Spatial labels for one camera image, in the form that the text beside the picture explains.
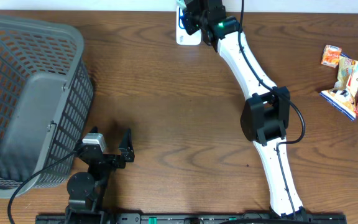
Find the orange tissue pack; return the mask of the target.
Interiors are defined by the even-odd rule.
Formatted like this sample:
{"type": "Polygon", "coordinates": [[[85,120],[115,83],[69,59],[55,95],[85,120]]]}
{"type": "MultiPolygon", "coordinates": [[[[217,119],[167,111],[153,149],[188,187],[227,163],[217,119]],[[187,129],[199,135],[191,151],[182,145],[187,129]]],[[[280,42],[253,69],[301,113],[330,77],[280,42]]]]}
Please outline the orange tissue pack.
{"type": "Polygon", "coordinates": [[[326,45],[323,50],[321,65],[336,68],[339,65],[339,57],[342,48],[333,45],[326,45]]]}

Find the white wet wipes pack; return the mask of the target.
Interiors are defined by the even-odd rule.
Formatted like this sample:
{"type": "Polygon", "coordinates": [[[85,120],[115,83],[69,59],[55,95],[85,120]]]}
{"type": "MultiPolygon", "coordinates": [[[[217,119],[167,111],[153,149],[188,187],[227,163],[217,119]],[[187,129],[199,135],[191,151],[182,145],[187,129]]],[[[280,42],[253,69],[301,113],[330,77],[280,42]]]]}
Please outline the white wet wipes pack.
{"type": "Polygon", "coordinates": [[[180,7],[182,10],[186,9],[185,0],[177,0],[177,6],[180,7]]]}

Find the grey plastic shopping basket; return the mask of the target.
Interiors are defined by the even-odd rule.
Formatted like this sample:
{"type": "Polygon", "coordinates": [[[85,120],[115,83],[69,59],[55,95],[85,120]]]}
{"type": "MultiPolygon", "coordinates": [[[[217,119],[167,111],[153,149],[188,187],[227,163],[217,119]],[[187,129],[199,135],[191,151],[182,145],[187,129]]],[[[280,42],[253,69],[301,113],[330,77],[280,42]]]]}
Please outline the grey plastic shopping basket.
{"type": "Polygon", "coordinates": [[[72,26],[0,16],[0,198],[68,177],[94,89],[72,26]]]}

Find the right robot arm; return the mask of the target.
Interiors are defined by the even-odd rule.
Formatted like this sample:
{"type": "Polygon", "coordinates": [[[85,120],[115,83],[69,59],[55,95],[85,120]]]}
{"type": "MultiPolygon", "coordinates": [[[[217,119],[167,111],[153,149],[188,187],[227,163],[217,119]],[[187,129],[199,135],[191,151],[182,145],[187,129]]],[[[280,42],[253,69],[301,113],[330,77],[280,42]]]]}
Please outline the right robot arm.
{"type": "Polygon", "coordinates": [[[300,110],[287,87],[278,87],[254,57],[243,31],[243,20],[226,14],[222,1],[177,1],[178,26],[187,35],[200,33],[228,64],[245,98],[240,124],[259,153],[270,192],[271,211],[295,218],[303,207],[288,162],[286,130],[290,110],[300,110]]]}

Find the yellow snack chip bag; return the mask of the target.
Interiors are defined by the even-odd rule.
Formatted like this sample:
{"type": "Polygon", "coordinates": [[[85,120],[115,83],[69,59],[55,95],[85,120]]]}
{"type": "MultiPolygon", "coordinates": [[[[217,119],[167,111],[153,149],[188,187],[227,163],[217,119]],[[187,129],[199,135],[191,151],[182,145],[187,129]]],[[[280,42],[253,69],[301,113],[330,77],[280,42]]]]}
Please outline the yellow snack chip bag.
{"type": "Polygon", "coordinates": [[[346,54],[341,54],[334,88],[323,90],[319,95],[351,121],[354,121],[356,119],[357,92],[358,61],[351,59],[346,54]]]}

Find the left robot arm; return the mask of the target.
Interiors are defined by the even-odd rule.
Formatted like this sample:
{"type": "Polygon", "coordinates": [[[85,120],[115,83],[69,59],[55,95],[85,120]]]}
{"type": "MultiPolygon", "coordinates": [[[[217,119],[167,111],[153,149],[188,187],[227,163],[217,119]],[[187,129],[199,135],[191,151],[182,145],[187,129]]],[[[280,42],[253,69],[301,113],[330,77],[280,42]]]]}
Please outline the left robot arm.
{"type": "Polygon", "coordinates": [[[107,154],[104,136],[97,130],[93,128],[75,146],[76,157],[88,165],[88,170],[77,172],[68,180],[65,223],[116,223],[115,215],[103,209],[103,198],[111,174],[134,162],[132,132],[125,131],[118,147],[120,154],[107,154]]]}

